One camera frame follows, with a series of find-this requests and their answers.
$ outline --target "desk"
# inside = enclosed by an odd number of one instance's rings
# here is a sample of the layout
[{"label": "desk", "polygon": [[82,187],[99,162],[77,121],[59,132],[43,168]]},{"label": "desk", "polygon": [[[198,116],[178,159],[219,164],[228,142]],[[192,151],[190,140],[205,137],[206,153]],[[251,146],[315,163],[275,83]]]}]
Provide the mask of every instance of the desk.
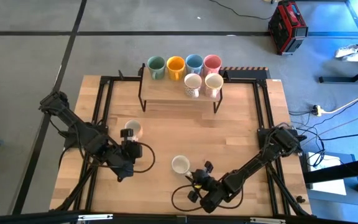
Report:
[{"label": "desk", "polygon": [[[91,121],[99,81],[100,76],[84,76],[75,107],[75,113],[84,121]],[[267,86],[274,123],[289,123],[282,83],[280,80],[267,80]],[[217,179],[254,157],[259,150],[256,134],[259,124],[252,85],[225,83],[223,88],[224,100],[216,114],[211,110],[210,103],[201,101],[159,103],[158,100],[148,100],[147,111],[143,112],[137,96],[139,82],[114,82],[108,119],[109,135],[119,141],[119,131],[124,124],[130,119],[139,120],[144,129],[140,141],[153,147],[156,162],[150,171],[135,174],[121,183],[117,182],[110,169],[99,168],[91,210],[181,214],[171,205],[170,198],[177,187],[188,184],[188,181],[172,171],[170,163],[174,156],[182,154],[189,158],[191,170],[202,168],[206,160],[211,161],[214,165],[212,176]],[[145,148],[143,158],[135,164],[135,170],[147,168],[151,161],[151,153]],[[65,154],[50,208],[59,206],[73,190],[80,176],[81,164],[77,149],[71,149]],[[283,158],[282,166],[289,191],[294,197],[301,195],[306,199],[301,206],[311,213],[298,156]],[[199,206],[187,199],[189,190],[183,189],[176,194],[175,203],[178,207]],[[88,186],[84,188],[80,208],[85,206],[87,191]],[[280,191],[277,187],[275,191],[279,212],[283,213]],[[240,196],[237,196],[229,205],[236,205],[239,199]],[[204,210],[189,214],[207,215]],[[266,170],[261,169],[247,179],[244,201],[239,208],[217,208],[212,215],[271,216]]]}]

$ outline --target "green mug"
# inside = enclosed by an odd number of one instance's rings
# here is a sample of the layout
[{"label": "green mug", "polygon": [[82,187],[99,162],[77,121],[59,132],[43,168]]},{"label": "green mug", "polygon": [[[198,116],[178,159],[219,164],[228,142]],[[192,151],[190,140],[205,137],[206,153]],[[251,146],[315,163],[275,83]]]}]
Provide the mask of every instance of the green mug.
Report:
[{"label": "green mug", "polygon": [[150,57],[147,61],[147,66],[150,74],[154,80],[159,80],[164,77],[165,73],[165,60],[160,56]]}]

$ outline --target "pink mug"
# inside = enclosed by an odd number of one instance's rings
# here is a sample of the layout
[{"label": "pink mug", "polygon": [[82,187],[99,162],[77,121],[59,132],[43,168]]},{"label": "pink mug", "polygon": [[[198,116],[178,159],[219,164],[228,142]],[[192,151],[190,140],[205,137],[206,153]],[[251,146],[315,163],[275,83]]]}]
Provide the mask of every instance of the pink mug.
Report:
[{"label": "pink mug", "polygon": [[209,75],[210,73],[219,73],[219,69],[221,69],[222,60],[217,55],[208,55],[204,58],[204,77]]}]

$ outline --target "black line on floor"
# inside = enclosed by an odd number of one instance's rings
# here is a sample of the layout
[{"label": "black line on floor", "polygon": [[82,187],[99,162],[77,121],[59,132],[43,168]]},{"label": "black line on floor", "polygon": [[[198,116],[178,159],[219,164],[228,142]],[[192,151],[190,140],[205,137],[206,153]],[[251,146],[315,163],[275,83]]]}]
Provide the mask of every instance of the black line on floor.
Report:
[{"label": "black line on floor", "polygon": [[358,32],[309,32],[308,37],[358,37]]},{"label": "black line on floor", "polygon": [[265,31],[79,31],[78,36],[119,36],[119,35],[220,35],[220,36],[268,36],[269,32]]},{"label": "black line on floor", "polygon": [[[71,50],[73,48],[74,45],[74,40],[76,37],[76,33],[78,31],[78,28],[80,26],[80,22],[82,19],[82,16],[84,14],[84,10],[85,10],[85,6],[86,6],[86,1],[87,0],[82,0],[81,5],[80,5],[80,9],[78,10],[78,14],[74,23],[74,27],[73,30],[71,32],[70,38],[68,39],[68,44],[66,47],[66,51],[65,54],[63,56],[63,60],[62,60],[62,64],[60,65],[60,69],[59,69],[59,73],[57,75],[55,84],[53,86],[53,90],[52,91],[58,91],[60,89],[60,86],[62,84],[62,80],[63,80],[63,76],[65,74],[65,70],[67,67],[67,63],[68,63],[68,59],[70,58],[70,54],[71,54]],[[41,125],[40,128],[37,132],[37,135],[34,139],[34,143],[31,149],[31,157],[30,157],[30,161],[28,163],[28,166],[26,168],[25,171],[25,175],[23,177],[23,181],[21,183],[21,187],[19,190],[19,193],[17,195],[15,204],[14,204],[14,208],[12,211],[13,215],[18,215],[22,213],[22,209],[25,203],[25,199],[27,197],[27,194],[29,192],[30,189],[30,185],[31,185],[31,181],[35,172],[35,168],[37,167],[37,162],[41,153],[41,149],[42,149],[42,144],[44,143],[44,139],[45,136],[47,134],[47,130],[48,130],[48,126],[49,126],[49,121],[50,121],[50,115],[49,114],[45,114],[42,117],[41,120]]]},{"label": "black line on floor", "polygon": [[68,60],[70,59],[71,51],[73,50],[75,37],[78,32],[78,28],[80,27],[80,23],[85,11],[86,2],[87,0],[81,1],[80,9],[78,10],[77,18],[75,19],[74,27],[73,30],[71,31],[71,36],[68,39],[66,51],[65,54],[63,55],[63,60],[62,63],[60,64],[59,73],[57,74],[56,81],[52,91],[58,91],[60,89],[60,86],[62,85],[63,77],[65,75],[66,68],[68,65]]},{"label": "black line on floor", "polygon": [[71,35],[71,31],[3,31],[0,30],[0,36],[62,36]]}]

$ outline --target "yellow mug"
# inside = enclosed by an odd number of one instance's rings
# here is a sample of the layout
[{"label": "yellow mug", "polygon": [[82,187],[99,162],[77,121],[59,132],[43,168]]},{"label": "yellow mug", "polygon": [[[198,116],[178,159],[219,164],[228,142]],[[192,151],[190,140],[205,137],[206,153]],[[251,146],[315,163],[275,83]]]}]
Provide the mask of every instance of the yellow mug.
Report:
[{"label": "yellow mug", "polygon": [[183,71],[185,70],[185,60],[179,56],[170,57],[167,60],[167,68],[169,77],[172,80],[181,80],[183,78]]}]

